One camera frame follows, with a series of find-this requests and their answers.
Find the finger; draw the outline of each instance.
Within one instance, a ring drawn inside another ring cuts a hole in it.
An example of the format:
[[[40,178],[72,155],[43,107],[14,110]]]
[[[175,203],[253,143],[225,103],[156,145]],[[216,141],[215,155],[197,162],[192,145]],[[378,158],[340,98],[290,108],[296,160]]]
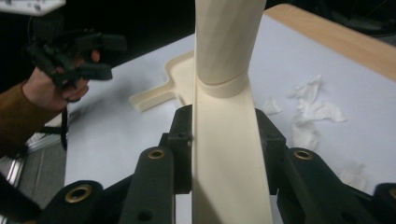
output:
[[[99,62],[99,60],[100,60],[100,52],[99,52],[99,50],[94,49],[94,50],[92,51],[91,57],[92,57],[92,60],[93,60],[94,62],[96,62],[96,63]]]
[[[80,79],[75,87],[73,86],[69,86],[67,88],[65,88],[62,92],[62,97],[64,99],[69,98],[70,96],[76,94],[77,92],[79,92],[80,90],[84,89],[85,87],[87,87],[89,80],[85,80],[85,79]]]
[[[65,99],[69,102],[78,101],[79,99],[81,99],[81,97],[83,97],[88,92],[89,89],[90,88],[88,86],[85,86],[80,91],[76,92],[75,94],[73,94]]]
[[[63,72],[64,72],[64,68],[62,68],[62,67],[56,67],[56,71],[57,71],[58,73],[63,73]]]
[[[77,55],[74,59],[74,63],[76,65],[76,67],[79,67],[80,65],[82,65],[84,63],[84,57],[81,54]]]
[[[30,220],[30,221],[25,221],[22,224],[36,224],[37,221],[36,220]]]
[[[35,68],[32,75],[29,77],[28,82],[34,82],[36,84],[39,84],[40,86],[45,85],[46,87],[49,87],[52,85],[52,80],[50,79],[50,77],[47,76],[38,67]]]

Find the brown sleeve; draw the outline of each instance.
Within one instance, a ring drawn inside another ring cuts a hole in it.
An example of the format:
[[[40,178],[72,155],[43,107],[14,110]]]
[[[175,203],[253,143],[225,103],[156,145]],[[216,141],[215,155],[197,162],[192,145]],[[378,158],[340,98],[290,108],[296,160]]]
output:
[[[22,85],[0,94],[0,158],[23,148],[34,133],[59,114],[31,103]]]

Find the black clamp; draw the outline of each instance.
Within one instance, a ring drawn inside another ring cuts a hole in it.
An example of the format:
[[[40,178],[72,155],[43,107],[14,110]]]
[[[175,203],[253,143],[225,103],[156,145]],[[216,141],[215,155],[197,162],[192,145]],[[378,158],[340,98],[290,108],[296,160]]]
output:
[[[64,18],[57,13],[33,18],[32,21],[33,40],[23,49],[23,53],[58,87],[75,85],[81,78],[110,80],[113,78],[111,66],[92,62],[92,51],[127,50],[126,39],[122,35],[106,35],[88,29],[63,32]],[[84,63],[76,66],[78,55],[83,57]]]

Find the human hand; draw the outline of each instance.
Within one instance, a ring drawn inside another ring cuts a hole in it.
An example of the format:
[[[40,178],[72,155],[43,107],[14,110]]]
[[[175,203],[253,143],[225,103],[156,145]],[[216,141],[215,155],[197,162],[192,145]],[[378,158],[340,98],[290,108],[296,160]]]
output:
[[[23,222],[22,224],[37,224],[37,221],[36,220],[30,220],[30,221]]]
[[[99,59],[99,51],[94,50],[92,60],[98,62]],[[82,57],[77,57],[76,66],[82,63]],[[88,82],[89,80],[80,79],[75,87],[58,88],[43,71],[35,68],[29,80],[23,85],[22,91],[33,104],[50,111],[61,111],[67,106],[68,102],[77,101],[88,92]]]

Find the cream vertical column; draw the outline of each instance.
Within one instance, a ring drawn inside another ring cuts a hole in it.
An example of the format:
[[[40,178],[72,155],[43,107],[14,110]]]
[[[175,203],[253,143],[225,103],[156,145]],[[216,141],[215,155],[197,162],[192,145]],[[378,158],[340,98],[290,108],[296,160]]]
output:
[[[248,66],[262,0],[196,0],[192,220],[273,223]]]

